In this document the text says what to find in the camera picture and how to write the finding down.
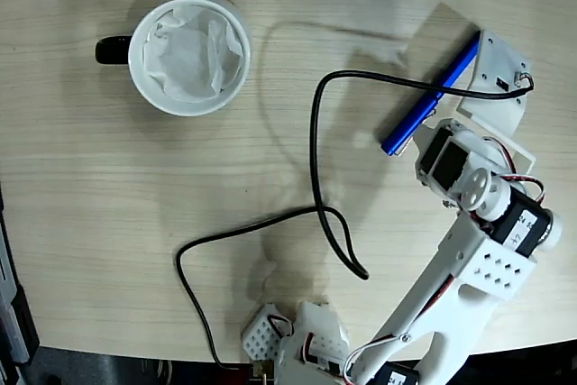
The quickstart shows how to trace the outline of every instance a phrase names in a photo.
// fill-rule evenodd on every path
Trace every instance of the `black cable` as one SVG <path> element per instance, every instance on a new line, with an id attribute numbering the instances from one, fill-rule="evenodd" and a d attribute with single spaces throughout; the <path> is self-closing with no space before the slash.
<path id="1" fill-rule="evenodd" d="M 349 252 L 351 252 L 353 250 L 353 244 L 351 241 L 351 233 L 349 231 L 349 226 L 346 223 L 346 220 L 344 219 L 344 216 L 339 211 L 337 211 L 336 209 L 334 209 L 330 206 L 325 206 L 325 211 L 328 212 L 329 214 L 333 214 L 334 216 L 336 216 L 338 218 L 339 222 L 343 226 L 344 238 L 346 240 L 347 248 L 349 248 L 349 246 L 350 246 Z M 287 221 L 287 220 L 289 220 L 291 218 L 295 218 L 297 216 L 312 214 L 315 212 L 316 212 L 316 206 L 308 206 L 308 207 L 302 207 L 299 209 L 294 209 L 292 211 L 284 212 L 280 215 L 273 216 L 272 218 L 268 218 L 268 219 L 260 221 L 258 223 L 254 223 L 252 225 L 247 225 L 247 226 L 242 227 L 240 229 L 234 229 L 234 230 L 231 230 L 228 232 L 223 232 L 221 234 L 212 234 L 210 236 L 206 236 L 204 238 L 197 239 L 197 240 L 192 241 L 190 243 L 184 244 L 177 251 L 176 256 L 175 256 L 175 265 L 177 268 L 177 273 L 178 273 L 179 278 L 180 278 L 180 282 L 184 286 L 185 291 L 188 293 L 188 297 L 192 301 L 192 304 L 195 307 L 195 309 L 197 310 L 198 316 L 200 317 L 200 321 L 202 322 L 202 326 L 205 328 L 206 341 L 208 342 L 208 348 L 210 349 L 210 353 L 212 354 L 213 359 L 215 360 L 215 363 L 219 367 L 226 369 L 226 370 L 235 370 L 235 369 L 231 369 L 230 367 L 226 367 L 220 361 L 220 358 L 218 358 L 218 353 L 216 352 L 216 348 L 215 348 L 215 339 L 214 339 L 213 333 L 210 329 L 210 324 L 208 324 L 208 320 L 206 320 L 205 313 L 204 313 L 202 307 L 200 306 L 200 303 L 198 302 L 197 297 L 195 296 L 194 292 L 192 291 L 192 288 L 188 284 L 187 277 L 184 274 L 184 270 L 182 268 L 182 256 L 185 254 L 185 252 L 189 251 L 191 248 L 196 247 L 198 245 L 202 245 L 203 243 L 211 243 L 212 241 L 218 241 L 221 239 L 232 238 L 234 236 L 239 236 L 241 234 L 248 234 L 250 232 L 264 229 L 265 227 L 269 227 L 271 225 L 276 225 L 278 223 L 282 223 L 283 221 Z"/>
<path id="2" fill-rule="evenodd" d="M 409 80 L 407 78 L 400 78 L 390 76 L 387 74 L 380 74 L 378 72 L 359 71 L 354 69 L 349 70 L 345 69 L 341 71 L 331 72 L 330 74 L 327 74 L 326 76 L 323 77 L 323 79 L 318 83 L 318 86 L 316 87 L 315 96 L 313 98 L 313 107 L 311 109 L 311 115 L 310 115 L 310 131 L 308 135 L 309 137 L 308 147 L 310 152 L 309 153 L 310 181 L 311 181 L 311 187 L 313 189 L 313 198 L 315 200 L 316 212 L 318 213 L 318 220 L 320 222 L 321 227 L 323 228 L 323 232 L 325 232 L 326 239 L 328 243 L 331 245 L 331 247 L 333 247 L 333 251 L 337 255 L 337 257 L 351 272 L 353 272 L 357 277 L 359 277 L 362 280 L 369 279 L 369 272 L 365 270 L 357 260 L 353 251 L 352 243 L 349 243 L 347 240 L 346 246 L 350 256 L 349 259 L 348 257 L 346 257 L 346 254 L 344 254 L 343 250 L 336 241 L 333 231 L 331 230 L 331 225 L 328 223 L 328 220 L 326 218 L 325 205 L 323 204 L 323 197 L 321 195 L 321 187 L 318 177 L 318 157 L 316 150 L 318 141 L 318 115 L 320 112 L 321 98 L 323 96 L 323 92 L 325 91 L 326 85 L 330 81 L 337 78 L 366 78 L 374 81 L 392 83 L 395 85 L 413 87 L 428 91 L 442 92 L 444 94 L 465 96 L 469 98 L 504 100 L 504 99 L 518 98 L 535 88 L 531 76 L 526 75 L 525 77 L 527 77 L 527 79 L 529 80 L 529 87 L 523 87 L 521 89 L 508 92 L 507 94 L 502 93 L 493 94 L 484 92 L 474 92 L 471 90 L 455 89 L 452 87 L 431 85 L 428 83 L 424 83 L 422 81 L 415 81 L 415 80 Z"/>
<path id="3" fill-rule="evenodd" d="M 215 348 L 215 340 L 212 335 L 212 331 L 210 329 L 210 324 L 206 320 L 205 313 L 198 302 L 197 297 L 195 296 L 192 288 L 188 284 L 187 278 L 184 274 L 184 270 L 182 268 L 182 256 L 185 252 L 189 251 L 191 248 L 196 247 L 198 245 L 202 245 L 203 243 L 211 243 L 212 241 L 218 241 L 221 239 L 231 238 L 233 236 L 238 236 L 241 234 L 248 234 L 250 232 L 254 232 L 257 230 L 261 230 L 265 227 L 269 227 L 271 225 L 275 225 L 277 223 L 281 223 L 283 221 L 287 221 L 291 218 L 295 218 L 297 216 L 311 214 L 316 212 L 318 215 L 318 219 L 320 222 L 321 227 L 323 228 L 323 232 L 325 233 L 326 239 L 328 240 L 329 244 L 333 248 L 334 253 L 337 257 L 341 260 L 341 262 L 356 276 L 363 280 L 367 280 L 369 278 L 369 272 L 364 269 L 364 267 L 359 263 L 354 254 L 353 250 L 353 240 L 351 239 L 351 233 L 349 231 L 349 226 L 344 219 L 344 216 L 330 206 L 325 206 L 323 204 L 323 199 L 321 195 L 321 188 L 320 188 L 320 181 L 318 177 L 318 158 L 317 158 L 317 136 L 318 136 L 318 117 L 320 112 L 320 104 L 323 92 L 325 90 L 326 85 L 337 78 L 366 78 L 369 80 L 381 81 L 392 83 L 395 85 L 405 86 L 405 87 L 412 87 L 416 89 L 422 90 L 429 90 L 435 92 L 442 92 L 444 94 L 450 95 L 457 95 L 457 96 L 464 96 L 469 98 L 478 98 L 478 99 L 489 99 L 489 100 L 504 100 L 504 99 L 512 99 L 517 98 L 520 96 L 525 95 L 527 92 L 530 92 L 534 89 L 534 83 L 531 76 L 526 74 L 524 78 L 529 80 L 529 87 L 524 87 L 522 89 L 515 90 L 513 92 L 509 92 L 507 94 L 492 94 L 492 93 L 483 93 L 483 92 L 473 92 L 469 90 L 462 90 L 462 89 L 455 89 L 452 87 L 442 87 L 437 85 L 431 85 L 420 81 L 409 80 L 407 78 L 399 78 L 394 76 L 389 76 L 386 74 L 380 74 L 377 72 L 369 72 L 369 71 L 359 71 L 359 70 L 341 70 L 335 71 L 330 74 L 327 74 L 323 77 L 323 79 L 319 82 L 318 86 L 316 87 L 315 96 L 313 98 L 313 106 L 311 109 L 311 119 L 310 119 L 310 132 L 309 132 L 309 165 L 310 165 L 310 178 L 311 178 L 311 186 L 313 189 L 313 198 L 315 200 L 314 206 L 302 207 L 299 209 L 294 209 L 292 211 L 284 212 L 280 215 L 273 216 L 272 218 L 265 219 L 258 223 L 254 223 L 252 225 L 247 225 L 245 227 L 234 229 L 228 232 L 223 232 L 220 234 L 213 234 L 210 236 L 206 236 L 204 238 L 197 239 L 190 243 L 184 244 L 176 253 L 175 256 L 175 264 L 177 268 L 177 273 L 180 278 L 180 282 L 184 286 L 188 297 L 192 301 L 193 306 L 197 310 L 198 316 L 200 317 L 200 321 L 202 322 L 202 326 L 205 328 L 206 340 L 208 342 L 208 347 L 210 349 L 210 353 L 215 360 L 215 363 L 227 370 L 233 370 L 229 367 L 226 367 L 218 358 L 218 353 L 216 352 Z M 328 222 L 326 217 L 326 213 L 332 214 L 336 216 L 343 227 L 344 233 L 344 240 L 347 252 L 349 253 L 349 257 L 346 256 L 343 249 L 336 241 L 334 237 L 334 233 L 331 229 L 331 226 Z"/>

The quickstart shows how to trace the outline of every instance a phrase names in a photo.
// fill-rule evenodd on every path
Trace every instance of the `hole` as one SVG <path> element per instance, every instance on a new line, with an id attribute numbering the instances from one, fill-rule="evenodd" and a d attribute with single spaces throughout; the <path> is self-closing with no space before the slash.
<path id="1" fill-rule="evenodd" d="M 508 92 L 508 84 L 505 81 L 501 80 L 499 77 L 497 77 L 497 86 L 499 86 L 505 92 Z"/>

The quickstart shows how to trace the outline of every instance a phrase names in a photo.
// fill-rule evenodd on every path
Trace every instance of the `perforated bracket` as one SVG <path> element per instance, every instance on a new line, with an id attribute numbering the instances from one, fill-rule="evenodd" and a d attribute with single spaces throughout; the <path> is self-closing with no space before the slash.
<path id="1" fill-rule="evenodd" d="M 253 361 L 274 360 L 279 353 L 280 337 L 269 316 L 280 316 L 274 304 L 265 304 L 243 332 L 243 349 Z"/>

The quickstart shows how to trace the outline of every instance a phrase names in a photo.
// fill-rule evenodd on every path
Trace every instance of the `white mug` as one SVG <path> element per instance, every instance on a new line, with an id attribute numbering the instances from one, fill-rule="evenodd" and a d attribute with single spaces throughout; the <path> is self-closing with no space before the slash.
<path id="1" fill-rule="evenodd" d="M 144 71 L 143 46 L 154 24 L 167 12 L 183 5 L 213 9 L 233 26 L 243 47 L 243 64 L 233 83 L 214 98 L 189 103 L 167 96 L 160 83 Z M 251 65 L 251 42 L 248 26 L 240 11 L 226 0 L 171 0 L 150 11 L 136 26 L 133 36 L 111 36 L 96 44 L 96 61 L 105 65 L 126 65 L 133 83 L 146 100 L 162 110 L 178 116 L 200 116 L 214 112 L 229 103 L 241 90 Z"/>

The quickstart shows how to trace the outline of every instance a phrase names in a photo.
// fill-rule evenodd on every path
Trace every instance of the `wire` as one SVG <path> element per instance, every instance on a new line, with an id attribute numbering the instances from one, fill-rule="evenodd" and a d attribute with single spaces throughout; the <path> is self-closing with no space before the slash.
<path id="1" fill-rule="evenodd" d="M 315 96 L 313 98 L 313 106 L 310 115 L 310 133 L 309 133 L 309 150 L 310 150 L 309 167 L 310 167 L 311 187 L 313 189 L 313 198 L 315 200 L 316 212 L 318 213 L 318 219 L 321 227 L 323 228 L 323 232 L 325 232 L 326 239 L 333 248 L 337 257 L 357 277 L 361 278 L 362 280 L 368 280 L 369 272 L 365 270 L 364 267 L 357 260 L 356 255 L 354 254 L 353 251 L 353 245 L 351 243 L 351 240 L 348 238 L 346 240 L 346 247 L 349 253 L 349 257 L 347 257 L 344 254 L 341 247 L 339 246 L 338 242 L 336 241 L 336 238 L 334 237 L 333 231 L 331 230 L 331 226 L 328 223 L 328 219 L 326 218 L 323 198 L 321 194 L 320 181 L 318 177 L 318 158 L 316 147 L 318 142 L 318 117 L 320 112 L 321 98 L 323 96 L 323 92 L 325 91 L 326 85 L 332 80 L 338 78 L 365 78 L 373 81 L 392 83 L 395 85 L 405 87 L 413 87 L 422 90 L 442 92 L 444 94 L 465 96 L 476 99 L 489 99 L 489 100 L 504 100 L 504 99 L 517 98 L 525 95 L 527 92 L 532 91 L 535 88 L 535 85 L 533 83 L 533 79 L 527 75 L 525 78 L 529 80 L 529 87 L 517 89 L 506 94 L 502 93 L 494 94 L 494 93 L 474 92 L 470 90 L 455 89 L 452 87 L 431 85 L 421 81 L 409 80 L 407 78 L 394 77 L 387 74 L 380 74 L 377 72 L 369 72 L 369 71 L 359 71 L 354 69 L 335 71 L 323 77 L 323 79 L 318 83 L 318 86 L 316 87 Z"/>
<path id="2" fill-rule="evenodd" d="M 170 385 L 172 383 L 172 361 L 168 360 L 168 364 L 169 364 L 169 373 L 166 378 L 166 385 Z"/>
<path id="3" fill-rule="evenodd" d="M 449 275 L 444 281 L 444 283 L 441 285 L 441 287 L 438 289 L 438 291 L 435 292 L 433 296 L 431 296 L 431 298 L 426 302 L 421 311 L 415 317 L 415 320 L 413 320 L 411 324 L 408 326 L 408 329 L 410 329 L 410 327 L 415 323 L 415 321 L 419 319 L 429 308 L 431 308 L 441 298 L 441 296 L 447 291 L 447 289 L 449 289 L 449 286 L 451 286 L 453 282 L 454 277 L 452 275 Z M 343 365 L 343 379 L 346 385 L 354 385 L 354 383 L 351 381 L 351 378 L 348 375 L 349 365 L 351 364 L 351 362 L 353 362 L 353 358 L 360 356 L 364 350 L 369 349 L 370 347 L 375 347 L 381 344 L 394 342 L 399 338 L 400 338 L 399 336 L 395 336 L 393 334 L 385 335 L 384 337 L 380 337 L 376 340 L 373 340 L 372 342 L 364 344 L 363 346 L 352 351 L 351 354 L 346 358 Z"/>
<path id="4" fill-rule="evenodd" d="M 517 173 L 517 167 L 515 166 L 515 162 L 513 161 L 513 157 L 511 156 L 511 153 L 508 151 L 507 147 L 505 147 L 505 145 L 499 141 L 498 139 L 496 139 L 495 137 L 483 137 L 483 140 L 485 142 L 494 142 L 499 146 L 500 152 L 503 155 L 503 158 L 505 158 L 505 160 L 507 161 L 508 164 L 508 168 L 511 170 L 511 172 L 513 173 Z"/>
<path id="5" fill-rule="evenodd" d="M 274 329 L 275 333 L 277 333 L 277 335 L 282 338 L 282 337 L 288 337 L 291 336 L 295 333 L 295 328 L 292 325 L 292 322 L 290 320 L 288 320 L 286 317 L 284 316 L 279 316 L 279 315 L 268 315 L 267 316 L 267 320 L 270 323 L 270 326 L 272 326 L 272 329 Z M 277 324 L 275 324 L 275 320 L 280 320 L 282 322 L 284 322 L 285 324 L 288 324 L 288 326 L 290 326 L 290 331 L 288 331 L 288 334 L 286 333 L 282 333 L 279 329 L 279 327 L 277 326 Z"/>
<path id="6" fill-rule="evenodd" d="M 287 221 L 291 218 L 296 218 L 301 215 L 317 213 L 318 219 L 320 222 L 321 227 L 323 228 L 323 232 L 325 233 L 326 239 L 329 242 L 330 246 L 333 248 L 334 253 L 336 256 L 341 260 L 341 262 L 356 276 L 361 278 L 362 280 L 367 280 L 369 278 L 369 272 L 364 269 L 364 267 L 359 263 L 354 250 L 353 250 L 353 241 L 351 239 L 351 233 L 349 231 L 349 226 L 344 218 L 344 216 L 337 211 L 336 209 L 326 206 L 323 203 L 321 188 L 320 188 L 320 181 L 318 175 L 318 156 L 317 156 L 317 139 L 318 139 L 318 118 L 320 112 L 320 103 L 323 92 L 325 90 L 326 85 L 337 78 L 365 78 L 373 81 L 380 81 L 391 83 L 395 85 L 400 85 L 404 87 L 412 87 L 416 89 L 428 90 L 428 91 L 435 91 L 441 92 L 444 94 L 449 95 L 456 95 L 456 96 L 463 96 L 469 98 L 477 98 L 477 99 L 485 99 L 485 100 L 505 100 L 505 99 L 512 99 L 517 98 L 520 96 L 525 95 L 526 93 L 532 91 L 535 86 L 533 83 L 533 79 L 530 75 L 526 74 L 523 78 L 526 78 L 529 81 L 529 87 L 524 87 L 521 89 L 514 90 L 512 92 L 503 94 L 503 93 L 483 93 L 483 92 L 473 92 L 469 90 L 463 89 L 455 89 L 452 87 L 443 87 L 437 85 L 431 85 L 428 83 L 424 83 L 421 81 L 410 80 L 407 78 L 399 78 L 394 77 L 386 74 L 380 74 L 377 72 L 369 72 L 369 71 L 359 71 L 359 70 L 341 70 L 335 71 L 330 74 L 324 76 L 321 81 L 318 83 L 316 87 L 316 92 L 313 97 L 313 104 L 311 109 L 311 119 L 310 119 L 310 131 L 309 131 L 309 165 L 310 165 L 310 178 L 311 178 L 311 186 L 313 190 L 313 198 L 315 200 L 314 206 L 309 207 L 302 207 L 299 209 L 294 209 L 288 212 L 284 212 L 280 215 L 273 216 L 271 218 L 262 220 L 260 222 L 247 225 L 245 227 L 234 229 L 228 232 L 223 232 L 220 234 L 213 234 L 210 236 L 206 236 L 204 238 L 197 239 L 195 241 L 185 243 L 182 247 L 180 247 L 175 255 L 175 266 L 177 270 L 177 274 L 179 275 L 180 282 L 184 287 L 185 291 L 188 294 L 192 305 L 194 306 L 195 310 L 198 313 L 202 326 L 204 327 L 205 334 L 206 334 L 206 341 L 208 343 L 208 348 L 210 353 L 215 360 L 215 363 L 226 370 L 236 370 L 235 368 L 226 367 L 218 357 L 218 353 L 215 348 L 215 339 L 212 335 L 212 331 L 210 328 L 210 324 L 206 319 L 205 313 L 198 302 L 197 297 L 195 296 L 192 288 L 188 284 L 187 278 L 184 273 L 184 269 L 182 266 L 182 257 L 184 254 L 192 249 L 193 247 L 202 245 L 204 243 L 211 243 L 212 241 L 218 241 L 222 239 L 231 238 L 234 236 L 238 236 L 241 234 L 248 234 L 250 232 L 254 232 L 257 230 L 261 230 L 265 227 L 269 227 L 271 225 L 275 225 L 281 223 L 283 221 Z M 344 241 L 346 245 L 346 250 L 348 252 L 348 257 L 344 253 L 343 249 L 336 241 L 334 233 L 331 229 L 331 226 L 328 222 L 328 218 L 326 213 L 332 214 L 336 216 L 339 220 L 343 228 L 344 234 Z"/>
<path id="7" fill-rule="evenodd" d="M 439 300 L 439 298 L 447 291 L 447 289 L 449 289 L 449 286 L 451 286 L 451 283 L 453 283 L 453 281 L 454 277 L 452 275 L 449 275 L 449 277 L 447 277 L 447 279 L 441 285 L 439 290 L 426 302 L 425 306 L 419 312 L 415 320 L 421 317 L 429 308 L 431 308 L 435 304 L 436 301 Z"/>
<path id="8" fill-rule="evenodd" d="M 361 355 L 361 353 L 366 349 L 369 349 L 371 347 L 376 347 L 376 346 L 379 346 L 381 344 L 394 342 L 394 341 L 398 340 L 399 338 L 400 337 L 395 336 L 395 335 L 385 335 L 384 337 L 377 338 L 376 340 L 373 340 L 372 342 L 364 344 L 363 346 L 358 347 L 354 351 L 352 351 L 351 354 L 349 356 L 347 356 L 347 358 L 343 364 L 344 383 L 346 385 L 354 385 L 353 381 L 349 377 L 349 365 L 351 365 L 351 362 L 353 362 L 353 359 L 358 358 Z"/>
<path id="9" fill-rule="evenodd" d="M 175 255 L 175 266 L 177 269 L 177 274 L 179 275 L 180 282 L 182 283 L 182 286 L 184 287 L 185 291 L 187 292 L 188 297 L 190 298 L 190 301 L 192 302 L 192 305 L 194 306 L 195 310 L 198 313 L 198 317 L 200 318 L 200 321 L 202 322 L 202 326 L 205 329 L 206 341 L 208 343 L 208 349 L 210 350 L 210 353 L 211 353 L 213 359 L 215 360 L 216 365 L 218 365 L 219 367 L 226 369 L 226 370 L 236 370 L 234 368 L 226 367 L 220 361 L 220 358 L 218 357 L 218 353 L 217 353 L 216 348 L 215 348 L 215 339 L 212 335 L 212 331 L 210 329 L 210 324 L 208 324 L 208 320 L 206 319 L 205 313 L 204 313 L 202 307 L 200 306 L 200 303 L 198 302 L 196 295 L 192 291 L 192 288 L 188 284 L 187 277 L 184 274 L 184 270 L 182 267 L 182 257 L 190 249 L 192 249 L 196 246 L 202 245 L 204 243 L 211 243 L 212 241 L 219 241 L 222 239 L 232 238 L 234 236 L 238 236 L 241 234 L 249 234 L 250 232 L 254 232 L 257 230 L 261 230 L 265 227 L 269 227 L 271 225 L 276 225 L 278 223 L 282 223 L 283 221 L 287 221 L 291 218 L 296 218 L 298 216 L 306 215 L 306 214 L 313 214 L 316 211 L 317 211 L 316 206 L 309 206 L 309 207 L 302 207 L 299 209 L 294 209 L 292 211 L 285 212 L 281 215 L 273 216 L 271 218 L 268 218 L 268 219 L 262 220 L 260 222 L 254 223 L 252 225 L 246 225 L 245 227 L 242 227 L 239 229 L 234 229 L 234 230 L 231 230 L 228 232 L 223 232 L 220 234 L 213 234 L 213 235 L 206 236 L 204 238 L 200 238 L 200 239 L 197 239 L 197 240 L 189 242 L 189 243 L 185 243 L 177 251 L 177 253 Z M 338 218 L 339 222 L 343 226 L 344 237 L 348 240 L 348 242 L 350 242 L 351 241 L 351 234 L 349 232 L 349 226 L 346 223 L 344 216 L 339 211 L 337 211 L 336 209 L 334 209 L 330 206 L 325 206 L 325 211 Z"/>
<path id="10" fill-rule="evenodd" d="M 541 189 L 541 193 L 536 197 L 535 201 L 541 205 L 545 200 L 545 184 L 541 180 L 534 178 L 533 176 L 517 175 L 515 173 L 510 175 L 500 175 L 500 177 L 509 182 L 531 182 L 536 184 L 539 189 Z"/>
<path id="11" fill-rule="evenodd" d="M 159 368 L 156 370 L 156 377 L 158 379 L 160 379 L 160 376 L 162 374 L 162 370 L 164 370 L 164 361 L 163 360 L 159 360 Z"/>

